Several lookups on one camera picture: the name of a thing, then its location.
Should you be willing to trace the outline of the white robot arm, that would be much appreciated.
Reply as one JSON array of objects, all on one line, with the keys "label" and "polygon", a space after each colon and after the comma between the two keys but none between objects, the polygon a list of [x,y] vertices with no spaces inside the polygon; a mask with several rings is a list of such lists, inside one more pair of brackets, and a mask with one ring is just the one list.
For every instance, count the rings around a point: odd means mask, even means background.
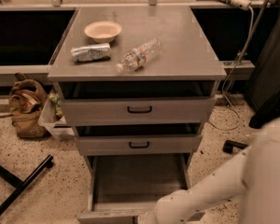
[{"label": "white robot arm", "polygon": [[280,118],[262,126],[250,146],[192,188],[161,197],[140,224],[184,224],[235,197],[238,224],[280,224]]}]

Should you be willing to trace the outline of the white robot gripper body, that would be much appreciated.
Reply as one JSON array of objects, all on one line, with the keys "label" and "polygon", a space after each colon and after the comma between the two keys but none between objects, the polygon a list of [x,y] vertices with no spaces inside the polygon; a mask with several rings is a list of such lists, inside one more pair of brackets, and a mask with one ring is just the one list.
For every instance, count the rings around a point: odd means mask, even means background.
[{"label": "white robot gripper body", "polygon": [[153,210],[147,211],[140,215],[137,221],[138,224],[158,224],[155,212]]}]

